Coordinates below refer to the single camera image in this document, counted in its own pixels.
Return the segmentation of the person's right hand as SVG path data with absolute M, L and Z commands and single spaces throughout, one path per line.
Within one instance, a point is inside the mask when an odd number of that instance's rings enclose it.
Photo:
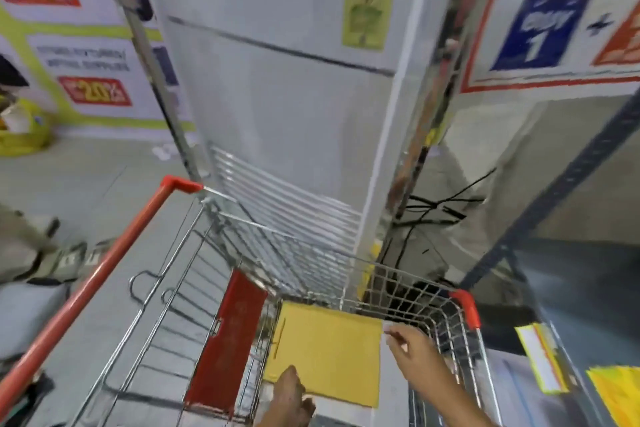
M 427 383 L 456 382 L 430 338 L 413 326 L 411 333 L 409 355 L 393 356 L 412 389 L 419 393 L 416 388 Z

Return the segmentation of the person's left hand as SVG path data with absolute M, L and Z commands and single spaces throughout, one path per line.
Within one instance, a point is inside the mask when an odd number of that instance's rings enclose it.
M 316 411 L 314 400 L 303 390 L 274 390 L 260 420 L 253 427 L 309 427 Z

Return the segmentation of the yellow padded envelope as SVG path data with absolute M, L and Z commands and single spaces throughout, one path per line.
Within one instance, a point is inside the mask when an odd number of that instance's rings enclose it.
M 307 393 L 377 408 L 382 333 L 381 319 L 283 302 L 262 378 L 293 366 Z

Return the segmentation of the person's right forearm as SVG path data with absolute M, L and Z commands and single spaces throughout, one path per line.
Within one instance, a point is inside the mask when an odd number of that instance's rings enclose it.
M 456 382 L 439 380 L 421 385 L 416 390 L 436 409 L 447 427 L 496 427 Z

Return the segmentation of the red cart seat flap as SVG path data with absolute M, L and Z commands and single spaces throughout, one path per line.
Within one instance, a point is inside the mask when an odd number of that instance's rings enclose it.
M 268 293 L 234 269 L 184 397 L 186 407 L 203 407 L 231 418 Z

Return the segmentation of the yellow and white shelf tag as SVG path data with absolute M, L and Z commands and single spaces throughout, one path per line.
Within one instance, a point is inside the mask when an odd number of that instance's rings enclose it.
M 542 393 L 569 393 L 569 386 L 557 359 L 557 345 L 548 327 L 542 323 L 531 323 L 518 326 L 515 331 Z

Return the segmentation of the yellow shelf label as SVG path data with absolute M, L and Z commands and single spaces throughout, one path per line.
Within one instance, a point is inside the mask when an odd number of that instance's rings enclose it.
M 587 374 L 615 425 L 640 427 L 640 367 L 594 367 Z

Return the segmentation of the dark slotted shelf upright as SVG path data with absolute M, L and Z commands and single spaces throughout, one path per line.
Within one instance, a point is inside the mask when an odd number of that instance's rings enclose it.
M 467 291 L 474 288 L 501 261 L 512 257 L 518 245 L 639 129 L 640 86 L 564 171 L 532 200 L 490 250 L 484 253 L 463 277 L 460 288 Z

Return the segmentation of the white refrigerator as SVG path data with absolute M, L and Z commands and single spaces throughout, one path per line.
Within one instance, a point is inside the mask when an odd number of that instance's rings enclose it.
M 344 0 L 150 0 L 217 185 L 269 212 L 345 206 L 374 253 L 449 0 L 394 0 L 383 51 Z

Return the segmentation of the grey metal pole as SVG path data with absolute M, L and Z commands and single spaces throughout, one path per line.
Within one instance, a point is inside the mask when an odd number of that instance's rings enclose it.
M 184 165 L 188 177 L 192 181 L 203 183 L 203 179 L 196 165 L 196 158 L 188 144 L 180 119 L 172 104 L 170 93 L 166 86 L 166 80 L 162 69 L 153 53 L 151 44 L 147 37 L 145 27 L 136 11 L 134 0 L 117 0 L 124 11 L 124 17 L 131 30 L 132 42 L 136 47 L 139 58 L 145 67 L 145 72 L 150 81 L 150 86 L 154 92 L 158 105 L 177 147 L 178 154 Z

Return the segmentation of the white poster with bag print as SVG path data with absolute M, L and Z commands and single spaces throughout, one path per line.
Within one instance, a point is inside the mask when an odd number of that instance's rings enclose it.
M 640 85 L 640 0 L 487 0 L 460 93 L 548 99 Z

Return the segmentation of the yellow plastic bag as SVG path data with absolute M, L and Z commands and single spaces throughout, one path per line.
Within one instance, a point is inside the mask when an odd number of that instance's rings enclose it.
M 0 157 L 37 153 L 51 141 L 48 115 L 33 101 L 18 98 L 0 112 Z

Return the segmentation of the white and green sale banner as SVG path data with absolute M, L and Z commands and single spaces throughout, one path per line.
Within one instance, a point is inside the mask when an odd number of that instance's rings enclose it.
M 68 127 L 106 127 L 143 139 L 168 130 L 127 13 L 135 14 L 164 73 L 185 131 L 195 131 L 149 0 L 0 0 L 0 64 L 21 96 Z

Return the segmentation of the rusty metal shelf post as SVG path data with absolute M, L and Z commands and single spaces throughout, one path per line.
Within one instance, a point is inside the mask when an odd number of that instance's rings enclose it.
M 410 195 L 431 146 L 428 140 L 436 134 L 443 120 L 451 79 L 455 78 L 460 65 L 460 42 L 473 6 L 474 0 L 449 0 L 440 24 L 438 40 L 420 90 L 419 117 L 410 125 L 408 136 L 411 139 L 388 196 L 387 208 L 393 224 L 400 222 L 409 211 Z

